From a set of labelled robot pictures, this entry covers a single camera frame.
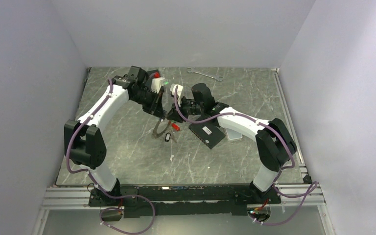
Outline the black key tag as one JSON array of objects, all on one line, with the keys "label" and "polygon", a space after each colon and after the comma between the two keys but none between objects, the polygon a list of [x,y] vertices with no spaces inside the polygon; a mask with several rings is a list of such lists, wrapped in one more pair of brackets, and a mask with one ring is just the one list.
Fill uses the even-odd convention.
[{"label": "black key tag", "polygon": [[168,133],[165,134],[164,141],[169,142],[170,140],[171,140],[171,133],[168,132]]}]

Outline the red key tag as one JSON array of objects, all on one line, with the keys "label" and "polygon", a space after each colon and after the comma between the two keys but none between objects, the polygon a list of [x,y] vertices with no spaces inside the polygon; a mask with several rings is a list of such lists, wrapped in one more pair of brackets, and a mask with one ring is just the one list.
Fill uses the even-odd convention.
[{"label": "red key tag", "polygon": [[172,123],[171,126],[172,126],[172,128],[173,128],[175,131],[177,131],[177,132],[180,131],[180,127],[179,127],[177,124]]}]

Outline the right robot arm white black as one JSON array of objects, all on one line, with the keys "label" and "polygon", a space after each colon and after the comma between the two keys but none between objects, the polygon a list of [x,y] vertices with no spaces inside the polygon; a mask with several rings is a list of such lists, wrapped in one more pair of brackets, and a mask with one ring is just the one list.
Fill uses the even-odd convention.
[{"label": "right robot arm white black", "polygon": [[281,172],[295,165],[293,156],[298,148],[285,123],[279,118],[264,120],[252,117],[216,102],[204,83],[191,88],[193,99],[182,96],[182,85],[172,84],[170,91],[174,103],[167,118],[188,122],[189,130],[209,149],[225,137],[233,138],[235,135],[256,143],[262,165],[250,183],[250,196],[256,203],[264,202]]}]

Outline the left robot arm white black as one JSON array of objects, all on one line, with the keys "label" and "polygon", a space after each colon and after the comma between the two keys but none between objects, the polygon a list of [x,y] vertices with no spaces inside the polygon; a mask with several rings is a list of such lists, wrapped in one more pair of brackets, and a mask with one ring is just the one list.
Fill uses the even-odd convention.
[{"label": "left robot arm white black", "polygon": [[101,98],[78,120],[64,125],[66,168],[70,174],[87,173],[102,192],[106,204],[116,205],[121,199],[120,182],[104,163],[107,147],[103,131],[115,113],[128,101],[142,106],[144,112],[164,119],[162,97],[165,79],[159,70],[146,71],[131,66],[124,76],[109,78]]}]

